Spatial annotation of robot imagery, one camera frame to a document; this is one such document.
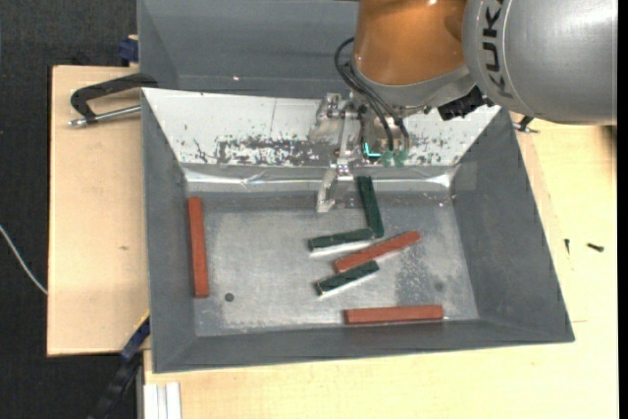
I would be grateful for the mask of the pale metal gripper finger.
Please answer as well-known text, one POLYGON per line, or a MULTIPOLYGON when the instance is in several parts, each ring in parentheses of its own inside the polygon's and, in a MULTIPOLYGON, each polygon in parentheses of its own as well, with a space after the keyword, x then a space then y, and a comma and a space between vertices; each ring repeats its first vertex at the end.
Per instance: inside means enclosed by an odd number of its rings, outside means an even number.
POLYGON ((352 173, 346 164, 337 164, 328 169, 317 192, 317 212, 327 213, 337 206, 351 185, 352 173))

